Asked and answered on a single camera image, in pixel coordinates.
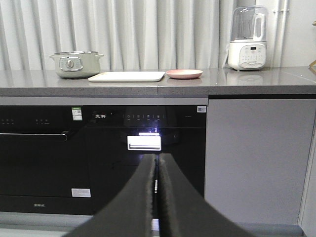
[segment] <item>logo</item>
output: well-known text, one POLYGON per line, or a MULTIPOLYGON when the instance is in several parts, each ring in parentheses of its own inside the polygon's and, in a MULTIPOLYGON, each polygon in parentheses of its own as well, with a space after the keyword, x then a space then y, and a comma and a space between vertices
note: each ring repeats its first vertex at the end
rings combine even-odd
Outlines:
POLYGON ((45 207, 45 204, 34 203, 33 206, 34 206, 34 207, 45 207))

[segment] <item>oven handle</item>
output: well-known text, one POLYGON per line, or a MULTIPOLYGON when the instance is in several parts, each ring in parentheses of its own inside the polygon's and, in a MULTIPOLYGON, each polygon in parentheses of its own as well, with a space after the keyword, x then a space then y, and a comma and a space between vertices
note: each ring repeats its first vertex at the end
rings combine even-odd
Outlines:
POLYGON ((52 141, 66 142, 72 133, 62 131, 61 133, 0 133, 0 138, 15 139, 23 141, 52 141))
POLYGON ((161 151, 161 137, 127 136, 127 149, 132 151, 161 151))

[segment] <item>blender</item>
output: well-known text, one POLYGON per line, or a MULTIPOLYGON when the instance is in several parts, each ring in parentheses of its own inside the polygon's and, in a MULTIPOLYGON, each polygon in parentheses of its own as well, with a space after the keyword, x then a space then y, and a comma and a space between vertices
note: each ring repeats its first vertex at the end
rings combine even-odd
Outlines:
POLYGON ((264 6, 238 7, 233 12, 228 65, 235 70, 258 70, 266 62, 268 10, 264 6))

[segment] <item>cooking pot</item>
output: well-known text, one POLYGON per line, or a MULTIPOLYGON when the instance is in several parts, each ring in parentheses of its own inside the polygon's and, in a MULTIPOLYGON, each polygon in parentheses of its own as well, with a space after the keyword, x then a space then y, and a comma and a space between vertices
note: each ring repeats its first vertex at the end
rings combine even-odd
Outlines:
POLYGON ((100 72, 99 59, 104 54, 95 51, 60 52, 50 55, 56 74, 62 78, 87 78, 100 72))

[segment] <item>label sticker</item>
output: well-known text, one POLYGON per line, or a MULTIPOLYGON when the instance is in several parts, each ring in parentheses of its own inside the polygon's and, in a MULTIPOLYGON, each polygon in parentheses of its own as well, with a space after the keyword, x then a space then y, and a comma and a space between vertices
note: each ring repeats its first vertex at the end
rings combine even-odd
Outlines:
POLYGON ((82 120, 81 107, 72 107, 73 120, 82 120))
POLYGON ((90 189, 71 189, 74 198, 90 198, 90 189))
POLYGON ((206 106, 198 106, 197 112, 198 113, 206 113, 206 106))

